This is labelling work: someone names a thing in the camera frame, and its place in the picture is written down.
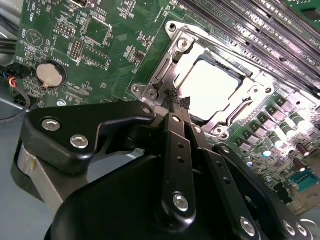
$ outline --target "motherboard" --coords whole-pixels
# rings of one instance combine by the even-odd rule
[[[208,140],[296,211],[319,183],[319,17],[316,0],[25,0],[15,62],[33,74],[18,85],[41,108],[157,108],[178,89]]]

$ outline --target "cpu socket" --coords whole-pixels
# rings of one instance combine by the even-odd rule
[[[192,122],[214,138],[227,140],[232,124],[274,93],[270,77],[242,60],[217,53],[210,42],[224,44],[198,26],[169,21],[165,30],[170,46],[148,84],[132,85],[132,93],[156,107],[164,103],[168,89],[177,89],[179,97],[191,99]]]

